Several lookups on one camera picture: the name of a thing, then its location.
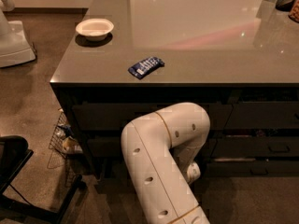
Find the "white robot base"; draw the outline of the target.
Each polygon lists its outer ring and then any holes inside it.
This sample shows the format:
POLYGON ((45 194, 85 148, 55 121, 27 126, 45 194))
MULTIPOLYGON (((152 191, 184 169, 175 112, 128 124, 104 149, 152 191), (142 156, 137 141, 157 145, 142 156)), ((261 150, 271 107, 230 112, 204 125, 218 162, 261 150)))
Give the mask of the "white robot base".
POLYGON ((35 47, 29 42, 22 21, 8 21, 4 14, 14 8, 13 0, 0 0, 0 68, 36 59, 35 47))

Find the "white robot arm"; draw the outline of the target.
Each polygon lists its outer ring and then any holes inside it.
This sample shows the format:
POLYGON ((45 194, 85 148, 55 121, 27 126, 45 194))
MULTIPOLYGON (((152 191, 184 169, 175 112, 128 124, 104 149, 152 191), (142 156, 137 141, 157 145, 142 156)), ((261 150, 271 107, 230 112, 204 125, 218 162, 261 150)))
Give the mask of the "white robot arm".
POLYGON ((129 122, 122 154, 148 224, 209 224, 190 184, 210 120, 200 105, 180 103, 129 122))

